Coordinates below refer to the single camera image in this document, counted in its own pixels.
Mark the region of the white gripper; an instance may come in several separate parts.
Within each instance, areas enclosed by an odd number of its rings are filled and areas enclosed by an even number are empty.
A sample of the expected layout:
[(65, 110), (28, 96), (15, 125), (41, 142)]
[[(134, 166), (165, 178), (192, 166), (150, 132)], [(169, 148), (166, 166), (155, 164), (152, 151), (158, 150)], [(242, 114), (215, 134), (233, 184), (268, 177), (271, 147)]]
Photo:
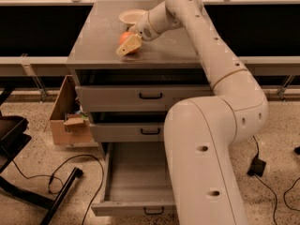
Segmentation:
[(159, 16), (155, 11), (148, 11), (136, 23), (129, 28), (133, 33), (122, 45), (119, 45), (116, 54), (125, 56), (139, 49), (144, 41), (152, 41), (158, 38), (162, 32), (159, 30)]

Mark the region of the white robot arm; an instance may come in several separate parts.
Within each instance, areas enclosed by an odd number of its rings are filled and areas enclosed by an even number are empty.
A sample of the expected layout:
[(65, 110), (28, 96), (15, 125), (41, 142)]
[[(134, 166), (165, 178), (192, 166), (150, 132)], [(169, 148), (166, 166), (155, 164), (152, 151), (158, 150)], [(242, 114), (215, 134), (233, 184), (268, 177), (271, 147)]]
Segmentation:
[(124, 56), (177, 27), (186, 29), (214, 94), (171, 107), (164, 144), (180, 225), (248, 225), (229, 147), (255, 135), (268, 114), (266, 96), (219, 36), (201, 0), (163, 0), (130, 29)]

